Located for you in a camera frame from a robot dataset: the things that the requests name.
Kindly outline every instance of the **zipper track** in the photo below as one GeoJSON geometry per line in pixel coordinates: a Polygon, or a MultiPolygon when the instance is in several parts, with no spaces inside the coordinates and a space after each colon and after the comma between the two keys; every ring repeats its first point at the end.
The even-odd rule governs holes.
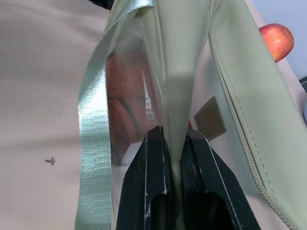
{"type": "Polygon", "coordinates": [[[213,35],[212,35],[211,32],[209,33],[208,40],[209,40],[209,46],[210,46],[210,50],[211,50],[212,57],[213,57],[214,66],[215,66],[215,69],[218,73],[218,77],[219,77],[221,87],[222,87],[222,90],[223,90],[224,98],[226,100],[228,110],[231,114],[231,118],[232,118],[233,123],[235,125],[236,133],[239,137],[239,141],[240,141],[242,150],[244,152],[244,155],[245,155],[245,158],[246,158],[246,161],[247,161],[247,164],[248,164],[248,168],[249,168],[251,176],[254,180],[254,183],[256,184],[256,186],[257,186],[258,190],[260,191],[261,195],[263,196],[263,198],[270,205],[270,207],[274,210],[274,212],[279,216],[279,218],[287,225],[287,227],[290,230],[298,230],[296,225],[292,222],[292,220],[290,220],[287,217],[287,215],[284,213],[284,211],[281,209],[281,207],[278,204],[276,204],[273,201],[273,199],[269,196],[269,194],[267,193],[267,191],[266,191],[266,189],[263,185],[261,176],[258,172],[257,166],[256,166],[254,158],[253,158],[253,155],[250,151],[250,148],[249,148],[247,139],[245,137],[243,128],[242,128],[241,123],[239,121],[239,118],[236,114],[236,109],[233,105],[233,102],[231,100],[228,88],[227,88],[226,83],[223,79],[223,76],[222,76],[222,73],[221,73],[221,70],[220,70],[220,66],[218,64],[218,61],[217,61],[217,58],[216,58],[216,55],[215,55],[215,52],[214,52],[213,35]]]}

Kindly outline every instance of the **satin ribbon strap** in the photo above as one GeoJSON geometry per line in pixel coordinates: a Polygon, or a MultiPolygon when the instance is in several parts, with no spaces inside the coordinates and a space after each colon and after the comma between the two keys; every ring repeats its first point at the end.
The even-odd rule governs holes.
{"type": "Polygon", "coordinates": [[[108,28],[86,67],[78,114],[81,136],[81,175],[75,230],[111,228],[111,149],[106,94],[106,58],[119,20],[154,0],[129,0],[108,28]]]}

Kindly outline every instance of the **red apple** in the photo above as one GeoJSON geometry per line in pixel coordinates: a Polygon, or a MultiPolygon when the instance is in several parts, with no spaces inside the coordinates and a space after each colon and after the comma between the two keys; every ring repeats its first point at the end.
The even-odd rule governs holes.
{"type": "Polygon", "coordinates": [[[294,46],[294,39],[290,30],[280,24],[273,23],[259,28],[275,62],[286,57],[294,46]]]}

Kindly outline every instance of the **black clamp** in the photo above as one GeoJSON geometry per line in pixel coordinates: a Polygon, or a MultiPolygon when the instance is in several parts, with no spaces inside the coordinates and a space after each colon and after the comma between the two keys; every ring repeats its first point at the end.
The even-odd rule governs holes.
{"type": "MultiPolygon", "coordinates": [[[[181,160],[186,230],[260,230],[232,171],[197,131],[188,130],[181,160]]],[[[123,182],[116,230],[173,230],[177,218],[163,129],[148,132],[123,182]]]]}
{"type": "Polygon", "coordinates": [[[114,0],[89,0],[89,1],[107,10],[111,10],[114,2],[114,0]]]}

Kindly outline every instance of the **bag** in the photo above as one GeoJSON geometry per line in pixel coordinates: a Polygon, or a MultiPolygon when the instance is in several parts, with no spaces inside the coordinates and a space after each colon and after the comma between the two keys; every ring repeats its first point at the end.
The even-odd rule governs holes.
{"type": "Polygon", "coordinates": [[[190,120],[200,132],[212,129],[211,147],[228,159],[245,193],[260,192],[291,230],[306,229],[306,128],[245,1],[191,5],[187,14],[204,18],[194,27],[184,20],[174,26],[167,13],[176,7],[163,6],[116,0],[87,66],[78,108],[82,153],[75,228],[108,229],[111,222],[114,228],[121,189],[111,192],[116,167],[125,173],[157,125],[164,127],[175,165],[190,120]],[[176,28],[190,36],[195,31],[201,40],[179,46],[180,37],[170,40],[176,28]],[[182,65],[198,50],[197,66],[196,58],[182,65]],[[213,109],[220,126],[211,127],[210,116],[200,124],[199,117],[213,109]]]}

